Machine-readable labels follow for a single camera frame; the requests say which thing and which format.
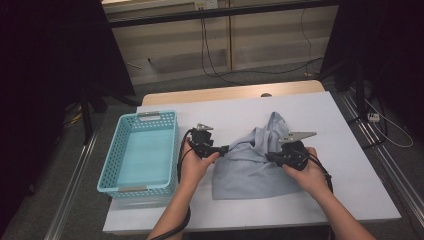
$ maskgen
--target white table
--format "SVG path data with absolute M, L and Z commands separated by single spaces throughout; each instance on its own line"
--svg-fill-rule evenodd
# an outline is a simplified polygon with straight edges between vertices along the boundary
M 196 103 L 142 106 L 138 111 L 176 110 L 180 136 L 201 122 L 215 128 L 214 145 L 227 145 L 263 127 L 271 112 L 283 116 L 292 131 L 315 131 L 305 139 L 333 176 L 336 197 L 359 221 L 400 218 L 380 179 L 351 133 L 328 92 L 235 99 Z M 306 226 L 326 224 L 318 204 L 305 192 L 253 200 L 221 200 L 211 197 L 211 166 L 190 204 L 187 231 Z M 164 208 L 120 206 L 114 199 L 103 231 L 115 234 L 150 231 Z

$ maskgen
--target light blue cloth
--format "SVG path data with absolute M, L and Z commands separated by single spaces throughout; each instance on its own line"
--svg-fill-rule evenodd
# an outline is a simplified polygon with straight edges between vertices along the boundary
M 257 199 L 301 191 L 293 178 L 265 157 L 281 151 L 279 139 L 288 133 L 284 119 L 273 112 L 264 128 L 256 127 L 231 144 L 230 151 L 215 162 L 212 198 Z

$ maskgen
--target human hand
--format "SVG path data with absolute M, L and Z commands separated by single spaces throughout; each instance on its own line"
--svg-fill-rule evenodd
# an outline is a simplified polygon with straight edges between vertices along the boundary
M 219 157 L 219 153 L 213 153 L 208 158 L 201 159 L 188 144 L 189 140 L 186 138 L 184 141 L 183 156 L 185 157 L 181 167 L 180 185 L 197 187 L 208 167 Z
M 310 154 L 317 156 L 315 148 L 307 147 L 306 149 Z M 331 193 L 325 180 L 324 172 L 312 161 L 308 161 L 308 164 L 302 171 L 298 171 L 287 165 L 283 165 L 283 169 L 313 198 L 316 198 L 318 194 Z

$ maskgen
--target plastic basket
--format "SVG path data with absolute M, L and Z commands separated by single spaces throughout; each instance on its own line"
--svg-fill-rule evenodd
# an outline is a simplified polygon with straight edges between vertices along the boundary
M 114 198 L 169 200 L 175 191 L 178 144 L 175 111 L 121 116 L 97 190 Z

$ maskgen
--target forearm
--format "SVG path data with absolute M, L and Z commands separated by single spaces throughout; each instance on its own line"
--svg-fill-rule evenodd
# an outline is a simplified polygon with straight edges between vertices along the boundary
M 338 240 L 375 239 L 330 191 L 313 197 L 323 209 Z
M 156 223 L 148 239 L 159 236 L 178 227 L 185 219 L 191 198 L 196 190 L 196 186 L 180 185 L 174 193 L 171 201 Z M 181 239 L 182 232 L 168 238 Z

